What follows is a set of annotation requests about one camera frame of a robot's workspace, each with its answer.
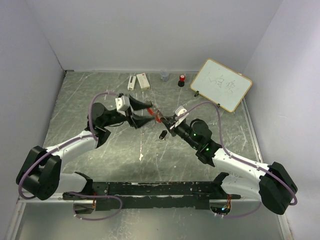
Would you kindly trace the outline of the red handled metal key holder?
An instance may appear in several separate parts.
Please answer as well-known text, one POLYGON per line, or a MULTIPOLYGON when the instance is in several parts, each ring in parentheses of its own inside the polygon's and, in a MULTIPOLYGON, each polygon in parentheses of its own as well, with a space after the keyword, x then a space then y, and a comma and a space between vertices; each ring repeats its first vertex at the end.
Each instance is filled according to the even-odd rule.
POLYGON ((164 115, 158 108, 149 107, 147 108, 147 112, 155 119, 156 122, 162 123, 162 118, 164 118, 164 115))

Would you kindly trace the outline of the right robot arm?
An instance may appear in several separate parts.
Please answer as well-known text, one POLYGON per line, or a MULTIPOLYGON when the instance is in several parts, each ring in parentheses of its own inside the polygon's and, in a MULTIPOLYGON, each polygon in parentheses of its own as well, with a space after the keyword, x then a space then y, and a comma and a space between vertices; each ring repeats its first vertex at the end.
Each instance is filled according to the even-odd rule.
POLYGON ((282 164, 241 158, 212 140, 212 132, 201 119, 196 118, 187 124, 185 120, 176 120, 172 116, 161 118, 161 122, 173 137, 179 136, 188 143, 203 164, 240 176, 239 180, 225 177, 214 184, 212 193, 216 198, 223 199, 228 194, 250 196, 278 215, 283 215, 290 205, 297 203, 294 198, 298 187, 282 164))

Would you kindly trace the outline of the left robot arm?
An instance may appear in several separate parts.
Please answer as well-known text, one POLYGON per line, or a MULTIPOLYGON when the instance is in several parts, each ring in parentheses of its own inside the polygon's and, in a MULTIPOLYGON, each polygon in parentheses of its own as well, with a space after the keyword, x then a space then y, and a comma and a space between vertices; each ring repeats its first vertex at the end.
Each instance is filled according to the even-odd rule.
POLYGON ((139 116, 135 111, 152 108, 129 94, 104 92, 89 105, 87 126, 78 135, 62 143, 43 148, 33 147, 17 177, 18 194, 25 200, 47 200, 55 193, 69 193, 86 200, 94 195, 93 180, 81 172, 62 173, 66 163, 101 147, 111 135, 107 127, 127 122, 139 129, 152 121, 152 116, 139 116))

